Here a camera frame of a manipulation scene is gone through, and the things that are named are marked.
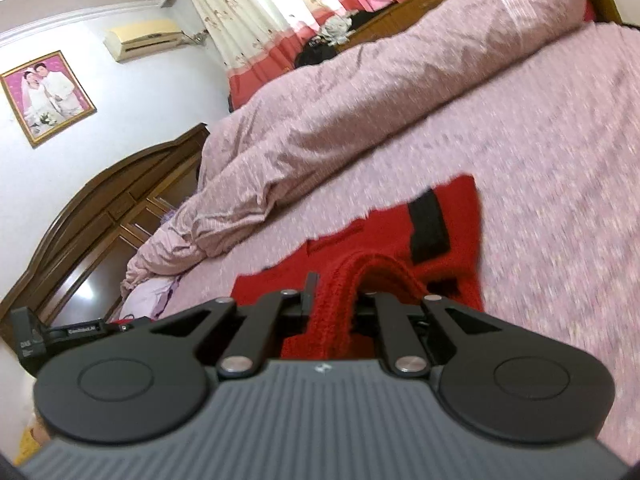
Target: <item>gray gripper base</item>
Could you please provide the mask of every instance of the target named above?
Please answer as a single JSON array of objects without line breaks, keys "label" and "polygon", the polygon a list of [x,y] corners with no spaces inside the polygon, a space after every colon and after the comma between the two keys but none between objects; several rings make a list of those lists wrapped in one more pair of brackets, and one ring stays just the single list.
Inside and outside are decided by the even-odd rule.
[{"label": "gray gripper base", "polygon": [[123,447],[56,439],[22,471],[30,480],[616,480],[626,466],[595,439],[532,449],[487,440],[447,415],[427,384],[393,378],[377,361],[272,361],[223,383],[171,434]]}]

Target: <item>yellow fabric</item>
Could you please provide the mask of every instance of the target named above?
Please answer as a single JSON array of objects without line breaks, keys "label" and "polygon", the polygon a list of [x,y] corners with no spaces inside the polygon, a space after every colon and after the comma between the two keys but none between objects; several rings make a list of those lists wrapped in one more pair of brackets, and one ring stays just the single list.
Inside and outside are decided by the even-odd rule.
[{"label": "yellow fabric", "polygon": [[20,449],[18,456],[14,460],[15,465],[20,465],[27,459],[31,458],[40,450],[40,444],[38,444],[31,435],[31,428],[25,428],[20,438]]}]

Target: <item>couple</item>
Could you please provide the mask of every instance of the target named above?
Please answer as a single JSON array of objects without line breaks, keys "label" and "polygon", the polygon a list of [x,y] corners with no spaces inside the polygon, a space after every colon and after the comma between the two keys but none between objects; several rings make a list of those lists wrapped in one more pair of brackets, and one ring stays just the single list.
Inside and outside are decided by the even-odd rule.
[{"label": "couple", "polygon": [[62,72],[50,72],[37,63],[22,79],[22,110],[34,136],[82,112],[74,84]]}]

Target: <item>pink blanket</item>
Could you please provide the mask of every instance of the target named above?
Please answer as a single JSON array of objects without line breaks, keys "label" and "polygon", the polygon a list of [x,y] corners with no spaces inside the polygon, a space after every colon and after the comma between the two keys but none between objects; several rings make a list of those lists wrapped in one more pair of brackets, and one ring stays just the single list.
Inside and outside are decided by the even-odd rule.
[{"label": "pink blanket", "polygon": [[140,248],[123,295],[229,251],[365,150],[577,28],[585,0],[447,0],[408,31],[263,87],[212,130],[198,192]]}]

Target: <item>picture frame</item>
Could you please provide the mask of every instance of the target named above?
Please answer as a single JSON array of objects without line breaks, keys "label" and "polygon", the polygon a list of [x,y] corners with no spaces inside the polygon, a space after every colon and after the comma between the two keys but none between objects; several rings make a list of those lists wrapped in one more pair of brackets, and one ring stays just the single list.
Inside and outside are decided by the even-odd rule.
[{"label": "picture frame", "polygon": [[0,82],[32,148],[97,111],[60,50],[4,72]]}]

